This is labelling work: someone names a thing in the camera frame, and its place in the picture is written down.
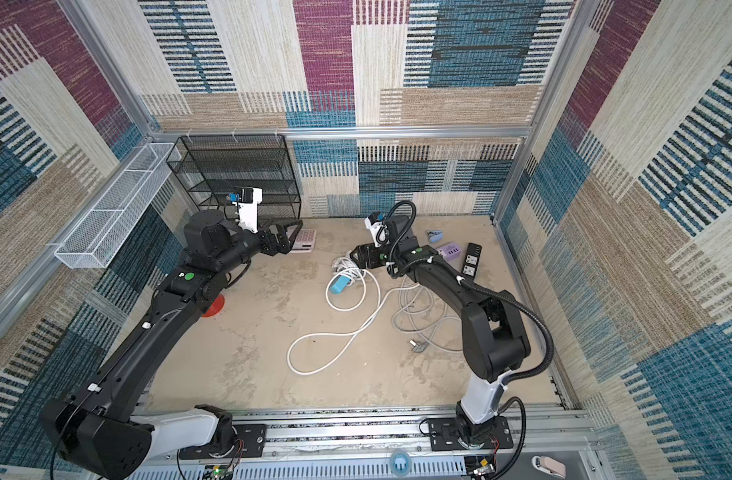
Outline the teal power strip with cord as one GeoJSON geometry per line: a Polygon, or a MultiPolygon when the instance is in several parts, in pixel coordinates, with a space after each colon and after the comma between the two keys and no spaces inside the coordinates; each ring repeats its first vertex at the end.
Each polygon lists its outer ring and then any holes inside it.
{"type": "Polygon", "coordinates": [[[357,310],[366,300],[369,285],[377,289],[377,296],[381,299],[381,286],[377,277],[368,270],[359,267],[349,256],[336,258],[332,263],[332,277],[326,287],[325,299],[327,304],[337,312],[351,312],[357,310]],[[332,297],[344,293],[347,289],[360,286],[361,297],[351,306],[341,306],[332,297]]]}

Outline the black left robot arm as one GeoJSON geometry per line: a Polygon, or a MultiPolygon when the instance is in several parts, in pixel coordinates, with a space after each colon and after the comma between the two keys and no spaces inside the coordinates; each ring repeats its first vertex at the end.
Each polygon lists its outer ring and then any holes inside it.
{"type": "Polygon", "coordinates": [[[236,454],[239,437],[228,411],[207,404],[141,417],[136,403],[184,334],[235,285],[232,271],[254,256],[291,252],[301,220],[252,231],[221,210],[194,214],[184,228],[180,264],[154,291],[150,307],[110,358],[76,392],[50,400],[40,423],[53,459],[104,479],[126,479],[163,453],[194,449],[216,458],[236,454]]]}

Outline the black power strip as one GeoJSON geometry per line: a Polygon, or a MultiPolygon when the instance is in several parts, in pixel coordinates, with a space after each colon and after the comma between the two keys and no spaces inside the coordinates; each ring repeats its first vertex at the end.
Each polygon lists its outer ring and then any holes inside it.
{"type": "Polygon", "coordinates": [[[481,262],[481,253],[482,247],[479,244],[473,242],[468,244],[462,274],[470,280],[475,280],[477,276],[481,262]]]}

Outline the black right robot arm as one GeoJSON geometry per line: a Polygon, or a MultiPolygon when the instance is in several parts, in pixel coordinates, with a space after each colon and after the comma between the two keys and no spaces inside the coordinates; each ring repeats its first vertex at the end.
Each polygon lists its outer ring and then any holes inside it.
{"type": "Polygon", "coordinates": [[[500,402],[509,384],[539,374],[522,368],[531,344],[523,306],[507,291],[492,292],[453,268],[429,245],[421,246],[405,215],[374,212],[365,219],[373,242],[350,254],[360,268],[386,267],[432,291],[461,321],[462,353],[471,370],[467,391],[456,406],[459,443],[475,448],[489,441],[504,411],[500,402]]]}

